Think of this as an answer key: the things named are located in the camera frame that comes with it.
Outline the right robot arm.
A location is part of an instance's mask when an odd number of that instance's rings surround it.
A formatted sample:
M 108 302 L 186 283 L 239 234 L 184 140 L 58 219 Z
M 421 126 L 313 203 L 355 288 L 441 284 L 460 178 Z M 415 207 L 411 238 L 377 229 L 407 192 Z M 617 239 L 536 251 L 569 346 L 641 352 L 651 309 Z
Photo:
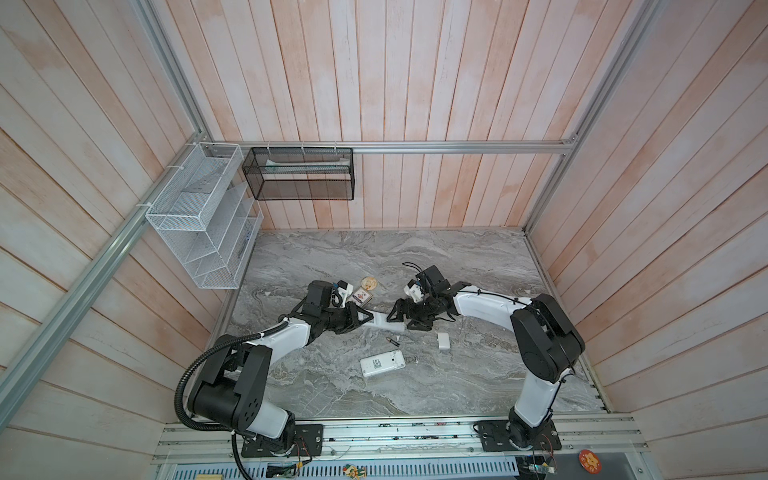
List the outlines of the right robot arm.
M 409 330 L 429 331 L 436 320 L 472 317 L 514 333 L 527 368 L 522 391 L 511 408 L 506 431 L 511 445 L 529 450 L 552 426 L 552 407 L 585 342 L 558 301 L 549 294 L 518 298 L 468 282 L 450 283 L 435 266 L 419 271 L 386 317 Z

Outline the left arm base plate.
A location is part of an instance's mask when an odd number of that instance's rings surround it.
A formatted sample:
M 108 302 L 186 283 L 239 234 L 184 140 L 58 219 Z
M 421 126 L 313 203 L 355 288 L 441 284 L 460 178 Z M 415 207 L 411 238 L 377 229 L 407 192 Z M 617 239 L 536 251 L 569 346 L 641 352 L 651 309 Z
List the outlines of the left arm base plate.
M 262 435 L 244 440 L 241 455 L 244 458 L 303 459 L 319 457 L 323 447 L 324 426 L 320 423 L 289 425 L 278 439 Z

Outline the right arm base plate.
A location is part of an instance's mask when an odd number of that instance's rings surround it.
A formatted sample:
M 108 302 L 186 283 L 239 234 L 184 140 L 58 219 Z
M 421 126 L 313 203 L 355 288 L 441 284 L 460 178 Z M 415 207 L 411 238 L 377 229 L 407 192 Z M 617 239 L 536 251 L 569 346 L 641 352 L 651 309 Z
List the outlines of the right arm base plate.
M 562 443 L 554 422 L 546 419 L 538 427 L 509 420 L 482 420 L 473 424 L 484 452 L 558 451 Z

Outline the white TV remote control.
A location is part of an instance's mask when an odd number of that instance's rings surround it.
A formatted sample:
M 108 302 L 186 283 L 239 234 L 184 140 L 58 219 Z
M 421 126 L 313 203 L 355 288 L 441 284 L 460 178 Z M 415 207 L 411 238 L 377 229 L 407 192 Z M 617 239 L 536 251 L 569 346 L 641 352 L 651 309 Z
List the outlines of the white TV remote control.
M 382 312 L 373 312 L 373 318 L 363 324 L 364 327 L 376 328 L 396 334 L 404 333 L 407 328 L 402 322 L 388 322 L 387 315 Z

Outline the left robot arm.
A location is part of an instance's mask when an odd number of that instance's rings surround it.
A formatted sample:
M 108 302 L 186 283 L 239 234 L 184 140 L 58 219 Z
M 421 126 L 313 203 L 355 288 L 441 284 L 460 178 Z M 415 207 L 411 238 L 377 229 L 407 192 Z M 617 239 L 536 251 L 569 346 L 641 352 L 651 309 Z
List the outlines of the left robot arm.
M 293 423 L 287 410 L 265 399 L 270 367 L 323 333 L 341 335 L 384 320 L 386 315 L 343 299 L 341 287 L 313 281 L 304 298 L 264 331 L 223 335 L 185 370 L 174 394 L 178 420 L 198 431 L 230 431 L 242 437 L 285 437 Z

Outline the white air conditioner remote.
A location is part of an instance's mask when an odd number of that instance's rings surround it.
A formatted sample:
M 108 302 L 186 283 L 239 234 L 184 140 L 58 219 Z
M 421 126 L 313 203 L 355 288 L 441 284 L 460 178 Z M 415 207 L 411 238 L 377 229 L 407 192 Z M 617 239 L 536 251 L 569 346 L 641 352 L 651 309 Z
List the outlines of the white air conditioner remote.
M 381 353 L 360 360 L 364 378 L 397 371 L 406 366 L 403 353 L 400 350 Z

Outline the white battery cover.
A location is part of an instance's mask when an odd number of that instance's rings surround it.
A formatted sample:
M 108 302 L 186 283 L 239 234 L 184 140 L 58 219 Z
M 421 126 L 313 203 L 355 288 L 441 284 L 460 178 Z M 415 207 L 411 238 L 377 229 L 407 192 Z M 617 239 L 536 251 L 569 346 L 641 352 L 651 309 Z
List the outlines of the white battery cover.
M 438 350 L 448 351 L 451 348 L 450 336 L 446 332 L 437 333 Z

